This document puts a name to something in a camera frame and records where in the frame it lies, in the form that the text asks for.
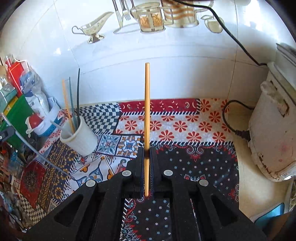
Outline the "orange wooden chopstick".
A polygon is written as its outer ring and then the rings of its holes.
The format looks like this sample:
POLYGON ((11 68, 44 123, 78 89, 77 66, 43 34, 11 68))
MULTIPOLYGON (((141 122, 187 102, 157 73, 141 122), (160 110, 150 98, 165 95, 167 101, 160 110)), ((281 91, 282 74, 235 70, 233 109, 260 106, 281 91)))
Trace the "orange wooden chopstick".
POLYGON ((70 114, 70 108, 69 108, 67 91, 66 91, 66 83, 65 83, 64 79, 62 79, 62 89, 63 89, 63 96, 64 96, 64 102, 65 102, 65 107, 66 107, 66 113, 67 113, 68 118, 69 118, 71 131, 74 134, 74 124, 73 124, 72 117, 71 117, 71 114, 70 114))

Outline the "dark green chopstick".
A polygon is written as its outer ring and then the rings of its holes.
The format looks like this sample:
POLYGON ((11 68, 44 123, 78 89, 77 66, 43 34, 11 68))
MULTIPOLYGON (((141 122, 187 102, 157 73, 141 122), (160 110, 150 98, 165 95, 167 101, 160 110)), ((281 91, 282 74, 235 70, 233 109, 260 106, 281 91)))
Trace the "dark green chopstick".
POLYGON ((76 113, 77 113, 77 128, 80 126, 80 68, 78 68, 77 76, 77 92, 76 92, 76 113))

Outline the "colourful patchwork table mat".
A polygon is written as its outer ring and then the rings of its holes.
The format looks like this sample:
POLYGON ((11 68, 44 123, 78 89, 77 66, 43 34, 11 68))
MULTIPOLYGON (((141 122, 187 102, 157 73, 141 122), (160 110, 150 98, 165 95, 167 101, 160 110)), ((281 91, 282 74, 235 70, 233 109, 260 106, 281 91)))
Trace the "colourful patchwork table mat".
POLYGON ((239 174, 225 99, 152 102, 149 184, 144 103, 118 105, 96 162, 78 168, 76 191, 24 240, 243 240, 239 174))

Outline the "tissue box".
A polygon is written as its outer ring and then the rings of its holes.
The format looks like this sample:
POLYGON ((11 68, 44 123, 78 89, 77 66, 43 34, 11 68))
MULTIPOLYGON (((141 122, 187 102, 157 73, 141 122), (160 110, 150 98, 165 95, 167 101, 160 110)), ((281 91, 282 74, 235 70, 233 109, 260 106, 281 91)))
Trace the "tissue box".
POLYGON ((0 109, 1 113, 4 111, 9 102, 16 96, 16 89, 1 76, 1 93, 0 93, 0 109))

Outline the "blue white food bag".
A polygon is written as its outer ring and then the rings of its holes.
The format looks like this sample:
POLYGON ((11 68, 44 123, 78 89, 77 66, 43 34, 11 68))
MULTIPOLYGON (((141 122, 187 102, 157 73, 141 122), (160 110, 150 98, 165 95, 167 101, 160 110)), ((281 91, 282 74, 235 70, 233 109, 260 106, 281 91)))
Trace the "blue white food bag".
POLYGON ((22 92, 29 106, 41 118, 45 117, 50 109, 48 99, 42 91, 42 81, 39 75, 29 67, 22 72, 20 83, 22 92))

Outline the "red tin box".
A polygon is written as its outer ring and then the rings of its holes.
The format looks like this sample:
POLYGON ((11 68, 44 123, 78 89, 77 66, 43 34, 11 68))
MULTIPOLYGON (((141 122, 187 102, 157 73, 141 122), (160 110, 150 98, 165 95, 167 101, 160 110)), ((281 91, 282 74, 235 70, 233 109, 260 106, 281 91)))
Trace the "red tin box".
POLYGON ((15 88, 17 97, 21 97, 22 88, 20 82, 20 76, 23 71, 29 67, 26 60, 18 60, 12 54, 8 54, 4 58, 4 63, 6 65, 6 73, 10 84, 15 88))

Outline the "green box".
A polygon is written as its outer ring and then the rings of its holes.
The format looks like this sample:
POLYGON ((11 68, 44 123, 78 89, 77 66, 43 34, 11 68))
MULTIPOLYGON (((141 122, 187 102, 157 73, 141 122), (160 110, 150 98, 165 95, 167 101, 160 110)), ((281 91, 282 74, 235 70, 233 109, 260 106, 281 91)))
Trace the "green box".
MULTIPOLYGON (((27 103, 25 96, 22 95, 13 105, 6 117, 15 127, 15 129, 22 135, 22 137, 28 139, 28 135, 26 134, 26 130, 28 129, 28 127, 25 124, 25 121, 33 113, 34 112, 27 103)), ((6 127, 7 124, 5 121, 3 121, 3 123, 1 124, 1 131, 3 131, 6 127)), ((21 139, 16 134, 8 138, 7 142, 17 150, 20 150, 23 144, 21 139)))

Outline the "white rice cooker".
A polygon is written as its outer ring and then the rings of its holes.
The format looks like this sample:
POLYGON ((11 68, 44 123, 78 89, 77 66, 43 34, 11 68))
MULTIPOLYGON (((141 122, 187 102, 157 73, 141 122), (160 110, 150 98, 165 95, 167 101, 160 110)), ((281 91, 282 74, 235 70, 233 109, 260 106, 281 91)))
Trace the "white rice cooker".
POLYGON ((295 176, 295 48, 277 44, 249 120, 251 157, 273 182, 295 176))

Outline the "white ceramic utensil cup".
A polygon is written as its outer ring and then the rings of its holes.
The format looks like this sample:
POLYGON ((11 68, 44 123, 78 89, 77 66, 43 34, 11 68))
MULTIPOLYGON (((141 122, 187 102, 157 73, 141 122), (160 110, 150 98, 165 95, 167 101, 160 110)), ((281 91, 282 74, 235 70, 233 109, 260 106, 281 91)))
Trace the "white ceramic utensil cup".
POLYGON ((62 126, 60 141, 81 156, 93 153, 98 145, 98 137, 80 116, 80 125, 76 132, 71 132, 70 122, 67 120, 62 126))

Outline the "red tomato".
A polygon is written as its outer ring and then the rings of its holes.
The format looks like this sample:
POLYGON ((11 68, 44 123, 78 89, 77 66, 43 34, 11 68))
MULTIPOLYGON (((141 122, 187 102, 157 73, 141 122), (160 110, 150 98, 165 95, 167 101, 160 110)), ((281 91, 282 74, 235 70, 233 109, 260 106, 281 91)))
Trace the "red tomato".
POLYGON ((29 124, 32 129, 38 127, 42 123, 42 121, 43 119, 41 119, 37 113, 29 116, 29 124))

